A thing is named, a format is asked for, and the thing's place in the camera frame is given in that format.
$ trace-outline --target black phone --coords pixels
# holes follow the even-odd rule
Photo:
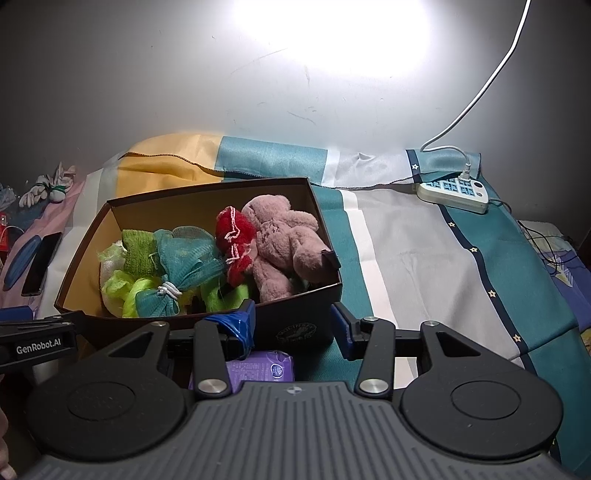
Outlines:
[[[22,286],[21,295],[23,297],[34,297],[41,294],[43,283],[47,275],[47,268],[56,253],[57,246],[60,244],[62,237],[61,232],[46,235],[41,240],[37,253],[29,268],[29,273]]]

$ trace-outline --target purple package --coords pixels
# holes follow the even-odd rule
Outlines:
[[[283,352],[251,352],[246,360],[226,362],[232,391],[238,390],[242,381],[293,382],[293,358]],[[189,381],[193,389],[193,375]]]

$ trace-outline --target teal mesh fabric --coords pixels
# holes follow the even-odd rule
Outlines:
[[[140,317],[171,317],[180,309],[180,293],[220,275],[226,267],[215,239],[198,227],[179,227],[154,233],[165,274],[156,290],[139,292],[135,305]]]

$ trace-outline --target white wall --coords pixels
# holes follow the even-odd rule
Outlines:
[[[257,11],[265,0],[239,1],[11,0],[0,9],[0,180],[22,185],[60,160],[92,171],[136,141],[185,130],[418,148],[488,78],[523,8],[375,0],[368,18],[346,15],[343,1],[328,18],[274,20]],[[589,51],[591,7],[534,0],[509,65],[446,138],[482,152],[519,218],[577,239],[591,225]]]

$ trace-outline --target cardboard box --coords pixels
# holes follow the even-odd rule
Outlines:
[[[121,230],[155,232],[183,225],[196,225],[215,234],[217,214],[228,205],[237,209],[257,195],[281,194],[294,210],[311,213],[319,221],[318,234],[332,248],[320,208],[307,179],[261,179],[160,190],[108,201],[78,247],[66,272],[55,307],[62,313],[81,310],[85,316],[84,337],[102,348],[153,318],[117,319],[104,307],[99,290],[97,253],[121,240]],[[333,339],[330,305],[340,300],[340,274],[328,285],[289,299],[256,306],[255,347],[259,350],[295,351],[326,345]],[[164,319],[171,328],[193,328],[206,313]]]

